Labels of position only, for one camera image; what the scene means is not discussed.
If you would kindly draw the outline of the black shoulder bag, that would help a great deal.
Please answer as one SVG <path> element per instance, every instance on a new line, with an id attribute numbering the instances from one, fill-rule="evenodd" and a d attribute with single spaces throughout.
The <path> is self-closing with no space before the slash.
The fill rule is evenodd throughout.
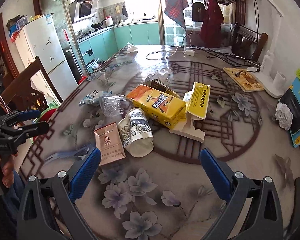
<path id="1" fill-rule="evenodd" d="M 206 16 L 206 9 L 205 9 L 205 3 L 206 0 L 203 0 L 204 2 L 194 2 L 191 0 L 191 8 L 192 8 L 192 21 L 193 22 L 203 22 L 205 20 Z"/>

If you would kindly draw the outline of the person's left hand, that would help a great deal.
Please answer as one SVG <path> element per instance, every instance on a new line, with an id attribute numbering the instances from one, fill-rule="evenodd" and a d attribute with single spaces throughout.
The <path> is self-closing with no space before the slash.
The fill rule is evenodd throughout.
<path id="1" fill-rule="evenodd" d="M 1 168 L 2 169 L 2 183 L 7 187 L 10 188 L 13 185 L 14 182 L 14 156 L 10 155 L 9 158 L 6 160 L 4 163 L 4 166 Z"/>

